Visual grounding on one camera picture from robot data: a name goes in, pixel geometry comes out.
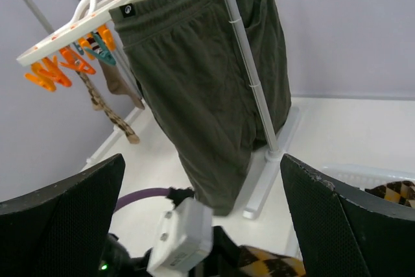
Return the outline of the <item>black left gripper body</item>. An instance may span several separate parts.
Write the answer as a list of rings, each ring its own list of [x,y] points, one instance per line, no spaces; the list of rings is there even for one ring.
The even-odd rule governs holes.
[[[99,263],[99,276],[150,276],[147,272],[151,250],[140,258],[130,257],[114,234],[108,234]],[[213,228],[213,248],[209,256],[186,276],[237,276],[241,248],[220,226]]]

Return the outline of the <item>large yellow brown argyle sock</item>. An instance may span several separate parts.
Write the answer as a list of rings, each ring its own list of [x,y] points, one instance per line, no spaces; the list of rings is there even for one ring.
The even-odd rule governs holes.
[[[365,192],[389,202],[414,208],[414,182],[409,180],[389,182],[371,189],[365,189]]]

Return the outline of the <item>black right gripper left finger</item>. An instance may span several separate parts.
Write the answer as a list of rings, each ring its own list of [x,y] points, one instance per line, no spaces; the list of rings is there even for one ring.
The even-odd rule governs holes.
[[[2,276],[97,276],[125,171],[116,154],[1,203]]]

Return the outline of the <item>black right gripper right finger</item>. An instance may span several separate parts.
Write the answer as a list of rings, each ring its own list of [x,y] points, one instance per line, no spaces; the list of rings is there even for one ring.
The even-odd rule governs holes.
[[[281,177],[308,276],[413,276],[414,208],[284,154]]]

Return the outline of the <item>tan brown argyle sock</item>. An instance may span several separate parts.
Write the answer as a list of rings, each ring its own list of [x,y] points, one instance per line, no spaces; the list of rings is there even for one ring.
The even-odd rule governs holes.
[[[126,136],[130,144],[140,143],[139,136],[132,130],[131,126],[121,117],[119,117],[105,102],[105,100],[100,95],[97,88],[94,86],[92,81],[89,79],[87,74],[83,72],[77,72],[77,75],[80,77],[81,81],[84,83],[89,95],[92,104],[98,110],[102,110],[107,118],[112,122],[113,126],[121,130]]]

